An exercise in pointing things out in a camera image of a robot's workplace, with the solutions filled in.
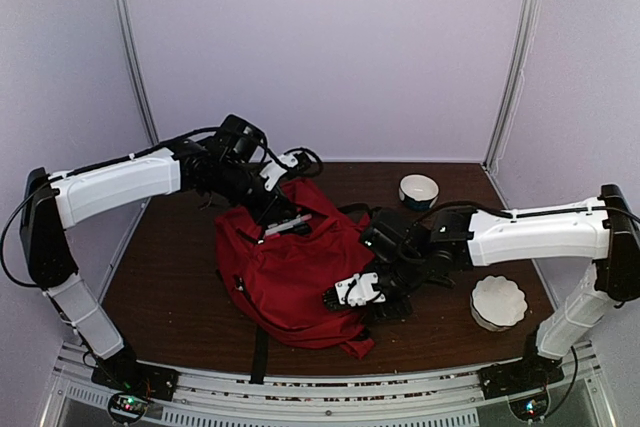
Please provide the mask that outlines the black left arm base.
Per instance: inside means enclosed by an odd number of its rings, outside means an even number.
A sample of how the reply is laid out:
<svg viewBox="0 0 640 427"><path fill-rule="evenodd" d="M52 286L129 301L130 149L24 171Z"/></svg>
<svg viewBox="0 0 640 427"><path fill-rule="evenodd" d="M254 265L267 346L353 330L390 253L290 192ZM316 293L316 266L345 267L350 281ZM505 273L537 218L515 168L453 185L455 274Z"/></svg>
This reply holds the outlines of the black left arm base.
<svg viewBox="0 0 640 427"><path fill-rule="evenodd" d="M92 350L89 354L95 362L91 376L94 384L146 399L173 399L179 379L178 371L140 362L128 342L107 359Z"/></svg>

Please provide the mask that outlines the white pink marker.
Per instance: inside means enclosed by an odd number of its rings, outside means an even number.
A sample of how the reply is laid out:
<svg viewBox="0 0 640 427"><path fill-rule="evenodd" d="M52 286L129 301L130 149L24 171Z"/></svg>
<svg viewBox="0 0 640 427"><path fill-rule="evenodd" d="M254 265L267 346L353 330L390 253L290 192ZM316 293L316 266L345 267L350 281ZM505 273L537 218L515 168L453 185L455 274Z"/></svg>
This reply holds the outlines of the white pink marker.
<svg viewBox="0 0 640 427"><path fill-rule="evenodd" d="M278 235L307 235L312 231L309 221L312 219L311 214L298 215L293 219L283 222L273 223L269 225L265 232L264 237L272 237Z"/></svg>

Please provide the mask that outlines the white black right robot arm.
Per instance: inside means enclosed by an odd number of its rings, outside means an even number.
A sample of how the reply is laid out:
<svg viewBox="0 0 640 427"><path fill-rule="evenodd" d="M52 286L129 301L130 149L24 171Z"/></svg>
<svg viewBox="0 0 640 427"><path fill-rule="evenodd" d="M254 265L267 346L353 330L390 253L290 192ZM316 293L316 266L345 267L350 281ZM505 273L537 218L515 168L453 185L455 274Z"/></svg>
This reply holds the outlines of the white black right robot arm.
<svg viewBox="0 0 640 427"><path fill-rule="evenodd" d="M374 305L386 316L424 282L453 271L522 259L590 261L582 283L514 364L519 387L535 387L608 310L639 297L639 219L615 184L573 204L505 211L456 201L427 215L429 228L389 209L373 216L360 241L374 259L348 282L340 304Z"/></svg>

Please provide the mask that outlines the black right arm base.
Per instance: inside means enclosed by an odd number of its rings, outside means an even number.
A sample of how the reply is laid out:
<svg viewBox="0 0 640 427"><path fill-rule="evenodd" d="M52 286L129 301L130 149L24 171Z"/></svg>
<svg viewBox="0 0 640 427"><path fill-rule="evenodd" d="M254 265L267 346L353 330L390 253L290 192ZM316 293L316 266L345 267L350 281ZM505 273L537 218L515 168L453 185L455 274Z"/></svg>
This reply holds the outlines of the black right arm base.
<svg viewBox="0 0 640 427"><path fill-rule="evenodd" d="M486 400L542 389L564 379L562 358L544 357L535 343L527 343L519 360L492 364L478 371Z"/></svg>

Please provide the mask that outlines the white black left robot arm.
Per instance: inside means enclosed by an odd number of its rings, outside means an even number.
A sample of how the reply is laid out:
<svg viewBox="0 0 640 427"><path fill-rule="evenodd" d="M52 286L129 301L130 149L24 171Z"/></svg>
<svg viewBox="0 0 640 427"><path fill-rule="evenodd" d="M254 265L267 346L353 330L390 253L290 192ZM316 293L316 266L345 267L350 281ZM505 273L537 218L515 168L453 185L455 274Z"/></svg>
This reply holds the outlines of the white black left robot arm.
<svg viewBox="0 0 640 427"><path fill-rule="evenodd" d="M186 191L240 205L267 230L296 217L279 183L309 165L301 150L275 154L261 129L230 114L219 126L119 158L54 174L36 169L16 210L31 284L77 331L99 369L121 390L133 391L143 383L143 368L81 278L67 231L125 205Z"/></svg>

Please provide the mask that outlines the red backpack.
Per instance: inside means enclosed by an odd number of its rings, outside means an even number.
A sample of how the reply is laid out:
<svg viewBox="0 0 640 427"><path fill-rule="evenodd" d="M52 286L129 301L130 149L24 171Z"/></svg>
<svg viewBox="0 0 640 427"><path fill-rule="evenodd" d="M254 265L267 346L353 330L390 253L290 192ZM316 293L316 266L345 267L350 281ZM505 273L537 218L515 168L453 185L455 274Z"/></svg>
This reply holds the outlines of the red backpack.
<svg viewBox="0 0 640 427"><path fill-rule="evenodd" d="M287 182L283 190L310 211L310 232L267 235L244 207L214 221L221 279L234 304L257 325L253 384L264 381L269 339L294 348L340 347L358 360L375 345L363 310L331 311L322 299L372 261L359 242L369 217L352 220L310 179Z"/></svg>

